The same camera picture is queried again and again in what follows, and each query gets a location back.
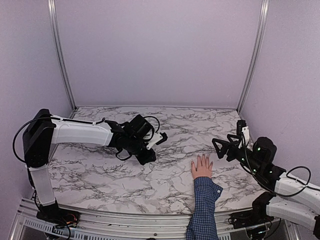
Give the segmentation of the blue checkered sleeve forearm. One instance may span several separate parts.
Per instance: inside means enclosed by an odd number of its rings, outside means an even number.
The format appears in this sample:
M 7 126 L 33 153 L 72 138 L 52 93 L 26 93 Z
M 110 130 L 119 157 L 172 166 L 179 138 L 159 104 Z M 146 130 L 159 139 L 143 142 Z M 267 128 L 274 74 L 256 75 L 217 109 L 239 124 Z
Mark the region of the blue checkered sleeve forearm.
M 187 226 L 187 240 L 218 240 L 215 220 L 216 201 L 223 188 L 209 177 L 198 177 L 194 180 L 195 208 Z

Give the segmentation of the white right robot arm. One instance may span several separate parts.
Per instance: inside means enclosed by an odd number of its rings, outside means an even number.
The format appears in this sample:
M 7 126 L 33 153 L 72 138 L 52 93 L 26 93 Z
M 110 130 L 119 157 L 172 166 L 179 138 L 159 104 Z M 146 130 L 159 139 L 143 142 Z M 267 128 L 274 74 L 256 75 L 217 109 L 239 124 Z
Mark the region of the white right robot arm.
M 243 136 L 227 135 L 228 140 L 212 139 L 219 159 L 238 160 L 265 190 L 252 202 L 252 209 L 233 213 L 234 228 L 262 224 L 274 218 L 301 225 L 320 237 L 320 188 L 301 180 L 273 164 L 277 147 L 267 137 L 259 137 L 253 148 Z

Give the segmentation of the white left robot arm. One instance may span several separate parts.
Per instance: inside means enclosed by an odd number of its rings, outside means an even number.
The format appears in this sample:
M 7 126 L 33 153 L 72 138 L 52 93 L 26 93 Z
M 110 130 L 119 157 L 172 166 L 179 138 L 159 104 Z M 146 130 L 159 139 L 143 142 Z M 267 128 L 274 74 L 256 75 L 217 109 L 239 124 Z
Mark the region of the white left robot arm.
M 22 125 L 23 157 L 16 151 L 16 140 L 12 140 L 12 151 L 16 158 L 25 163 L 44 215 L 53 223 L 63 219 L 63 211 L 53 191 L 48 165 L 52 145 L 64 143 L 92 144 L 126 151 L 141 165 L 156 160 L 153 145 L 158 144 L 155 128 L 138 114 L 130 122 L 118 123 L 103 118 L 100 121 L 86 121 L 53 115 L 48 109 L 41 109 L 36 116 Z

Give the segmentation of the person's hand with long nails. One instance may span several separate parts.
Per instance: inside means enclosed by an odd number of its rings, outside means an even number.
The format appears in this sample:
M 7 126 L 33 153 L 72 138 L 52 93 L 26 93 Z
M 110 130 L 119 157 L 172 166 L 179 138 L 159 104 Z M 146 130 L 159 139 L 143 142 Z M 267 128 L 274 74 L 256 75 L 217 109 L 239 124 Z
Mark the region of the person's hand with long nails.
M 191 161 L 191 174 L 193 179 L 212 177 L 213 162 L 210 161 L 210 155 L 198 155 L 196 161 Z

